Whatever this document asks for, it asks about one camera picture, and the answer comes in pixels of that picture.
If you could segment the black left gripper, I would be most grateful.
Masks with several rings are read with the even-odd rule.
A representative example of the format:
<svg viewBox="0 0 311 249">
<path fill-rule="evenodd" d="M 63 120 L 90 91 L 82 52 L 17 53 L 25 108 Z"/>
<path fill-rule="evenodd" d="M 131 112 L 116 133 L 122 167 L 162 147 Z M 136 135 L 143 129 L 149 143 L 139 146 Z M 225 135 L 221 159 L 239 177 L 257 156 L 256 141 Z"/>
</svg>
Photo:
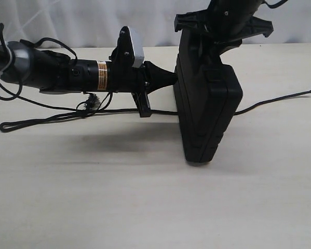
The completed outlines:
<svg viewBox="0 0 311 249">
<path fill-rule="evenodd" d="M 178 81 L 176 73 L 164 70 L 150 61 L 134 68 L 133 76 L 134 87 L 131 94 L 141 118 L 152 115 L 147 93 L 173 86 Z"/>
</svg>

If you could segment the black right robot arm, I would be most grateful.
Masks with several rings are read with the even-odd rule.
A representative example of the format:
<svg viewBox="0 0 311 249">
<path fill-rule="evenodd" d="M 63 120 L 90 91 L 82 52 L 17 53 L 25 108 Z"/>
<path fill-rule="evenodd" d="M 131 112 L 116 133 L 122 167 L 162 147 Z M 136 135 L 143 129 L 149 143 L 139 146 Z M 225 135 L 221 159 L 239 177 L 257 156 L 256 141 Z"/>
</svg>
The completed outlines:
<svg viewBox="0 0 311 249">
<path fill-rule="evenodd" d="M 239 47 L 243 39 L 271 35 L 272 22 L 254 16 L 262 4 L 263 1 L 211 1 L 207 9 L 177 14 L 174 30 L 200 35 L 221 55 Z"/>
</svg>

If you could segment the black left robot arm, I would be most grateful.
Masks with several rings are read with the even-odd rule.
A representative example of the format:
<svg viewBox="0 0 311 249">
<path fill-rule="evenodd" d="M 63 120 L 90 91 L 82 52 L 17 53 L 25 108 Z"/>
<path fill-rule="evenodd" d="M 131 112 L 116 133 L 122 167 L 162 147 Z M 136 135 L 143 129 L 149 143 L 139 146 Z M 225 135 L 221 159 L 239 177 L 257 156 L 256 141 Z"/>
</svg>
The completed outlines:
<svg viewBox="0 0 311 249">
<path fill-rule="evenodd" d="M 43 94 L 131 93 L 140 117 L 149 117 L 148 94 L 174 85 L 178 77 L 150 61 L 137 62 L 132 42 L 119 38 L 108 61 L 71 59 L 26 40 L 11 41 L 0 45 L 0 79 Z"/>
</svg>

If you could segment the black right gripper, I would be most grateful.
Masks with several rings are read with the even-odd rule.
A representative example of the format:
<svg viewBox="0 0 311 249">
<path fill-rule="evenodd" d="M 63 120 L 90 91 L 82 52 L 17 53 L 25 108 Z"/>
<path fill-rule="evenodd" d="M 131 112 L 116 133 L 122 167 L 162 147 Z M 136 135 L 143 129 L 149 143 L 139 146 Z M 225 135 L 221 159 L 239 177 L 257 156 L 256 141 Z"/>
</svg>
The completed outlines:
<svg viewBox="0 0 311 249">
<path fill-rule="evenodd" d="M 271 21 L 255 17 L 254 10 L 225 7 L 177 14 L 174 29 L 187 39 L 188 56 L 211 56 L 220 61 L 220 55 L 241 46 L 242 40 L 258 35 L 269 37 L 273 32 Z"/>
</svg>

